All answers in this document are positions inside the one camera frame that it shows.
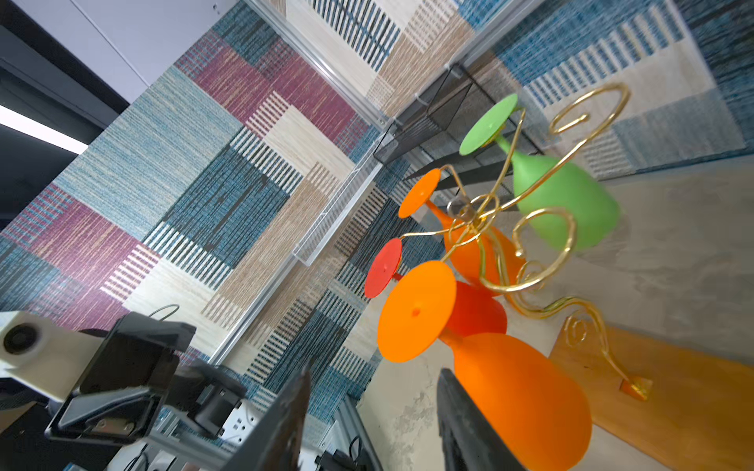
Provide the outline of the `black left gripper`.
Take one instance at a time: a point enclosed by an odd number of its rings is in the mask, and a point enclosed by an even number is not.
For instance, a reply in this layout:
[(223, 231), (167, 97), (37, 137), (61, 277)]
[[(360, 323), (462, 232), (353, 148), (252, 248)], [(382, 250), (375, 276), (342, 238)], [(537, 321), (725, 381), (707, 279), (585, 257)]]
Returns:
[(196, 327), (135, 312), (103, 339), (44, 435), (51, 440), (129, 445), (147, 436), (169, 407), (188, 415), (196, 379), (179, 369)]

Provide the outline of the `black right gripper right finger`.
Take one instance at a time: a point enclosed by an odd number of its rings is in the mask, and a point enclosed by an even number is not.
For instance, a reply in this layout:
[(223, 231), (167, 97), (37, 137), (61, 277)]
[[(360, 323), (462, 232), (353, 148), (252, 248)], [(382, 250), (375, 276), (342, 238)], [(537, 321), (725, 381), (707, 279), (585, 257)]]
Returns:
[(448, 368), (438, 379), (437, 415), (446, 470), (524, 470)]

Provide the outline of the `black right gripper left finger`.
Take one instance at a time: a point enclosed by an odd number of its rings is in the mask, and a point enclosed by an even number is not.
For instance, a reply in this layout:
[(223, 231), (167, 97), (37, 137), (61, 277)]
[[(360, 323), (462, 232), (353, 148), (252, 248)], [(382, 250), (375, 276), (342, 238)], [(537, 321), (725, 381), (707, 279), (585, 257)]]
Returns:
[(311, 374), (302, 368), (268, 408), (222, 471), (300, 470), (300, 449), (311, 392)]

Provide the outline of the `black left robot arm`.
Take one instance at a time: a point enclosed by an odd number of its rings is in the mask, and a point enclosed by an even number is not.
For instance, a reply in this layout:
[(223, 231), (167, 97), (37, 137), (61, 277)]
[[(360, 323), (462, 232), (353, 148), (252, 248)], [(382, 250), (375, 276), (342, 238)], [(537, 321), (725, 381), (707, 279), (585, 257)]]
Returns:
[(131, 445), (169, 408), (196, 433), (218, 438), (247, 390), (203, 361), (180, 363), (195, 333), (190, 324), (135, 312), (119, 319), (56, 410), (46, 437)]

